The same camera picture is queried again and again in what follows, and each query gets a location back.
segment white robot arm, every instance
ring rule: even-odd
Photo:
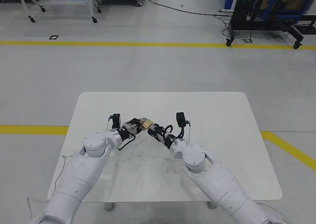
[[[30,224],[71,224],[82,200],[96,185],[111,151],[118,149],[124,140],[135,139],[135,135],[150,124],[146,118],[134,118],[122,127],[87,136],[66,164],[59,187],[48,206]]]
[[[174,158],[182,159],[183,171],[211,200],[221,206],[239,224],[278,224],[286,222],[266,213],[244,193],[236,177],[211,153],[195,145],[187,144],[183,139],[185,124],[184,114],[177,113],[178,126],[182,128],[176,137],[158,124],[148,129],[148,134],[163,143]],[[206,161],[211,167],[206,170]]]
[[[133,141],[135,135],[142,130],[148,130],[150,136],[163,143],[174,158],[182,159],[182,169],[189,178],[207,198],[226,210],[237,223],[286,224],[284,220],[266,213],[257,206],[244,193],[236,177],[209,151],[186,143],[183,137],[187,122],[183,113],[177,113],[177,121],[178,126],[182,128],[177,137],[167,131],[169,127],[173,128],[171,125],[163,128],[146,118],[134,118],[122,127],[116,125],[110,131],[87,136],[82,147],[66,165],[52,200],[30,224],[71,224],[82,200],[97,183],[111,151],[117,149],[126,139],[133,138],[129,142]],[[212,165],[208,170],[206,161]]]

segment table top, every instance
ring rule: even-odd
[[[106,130],[107,119],[121,114],[122,123],[149,118],[162,126],[175,113],[191,121],[190,142],[208,149],[239,180],[254,200],[278,200],[282,191],[246,95],[242,92],[84,92],[79,98],[53,180],[64,159],[77,151],[85,136]],[[189,127],[185,128],[188,139]],[[161,143],[140,133],[122,151],[114,150],[97,183],[83,202],[208,201]]]

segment cart wheel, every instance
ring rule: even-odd
[[[295,44],[294,44],[294,49],[298,49],[299,47],[300,47],[300,43],[299,42],[295,42]]]

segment gray floor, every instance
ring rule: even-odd
[[[216,13],[220,2],[160,0],[185,10]],[[0,4],[0,40],[225,43],[216,18],[162,8],[102,5],[90,20],[85,2],[45,1],[42,13]],[[254,44],[291,45],[269,32]],[[243,32],[236,43],[249,35]],[[305,38],[316,45],[316,36]],[[0,46],[0,124],[68,125],[85,91],[242,91],[260,130],[270,130],[316,160],[316,51],[88,46]],[[63,136],[0,135],[0,223],[27,223],[26,197],[45,199]],[[265,202],[294,224],[316,223],[316,172],[270,142],[266,147],[283,198]],[[43,204],[32,203],[33,214]],[[112,213],[83,204],[75,223],[234,223],[202,203],[121,203]]]

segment yellow floor line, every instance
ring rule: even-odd
[[[263,137],[263,139],[269,140],[270,142],[275,144],[277,147],[281,148],[288,154],[294,156],[297,160],[299,160],[306,166],[310,167],[312,170],[316,171],[316,160],[314,160],[313,158],[301,152],[294,146],[288,144],[287,142],[285,142],[283,139],[279,138],[272,132],[261,131],[261,136]]]
[[[0,125],[0,134],[48,134],[65,136],[67,126]]]
[[[35,125],[0,125],[0,134],[42,134],[42,135],[59,135],[67,134],[68,126],[35,126]],[[301,152],[294,146],[288,144],[272,132],[261,131],[263,139],[275,144],[288,154],[294,156],[297,160],[316,171],[316,161]]]
[[[140,46],[166,48],[228,48],[225,43],[153,43],[153,42],[83,42],[83,41],[0,41],[0,45],[26,46]],[[293,49],[292,45],[259,45],[259,44],[232,44],[230,48],[237,49]],[[316,50],[316,46],[301,46],[301,50]]]

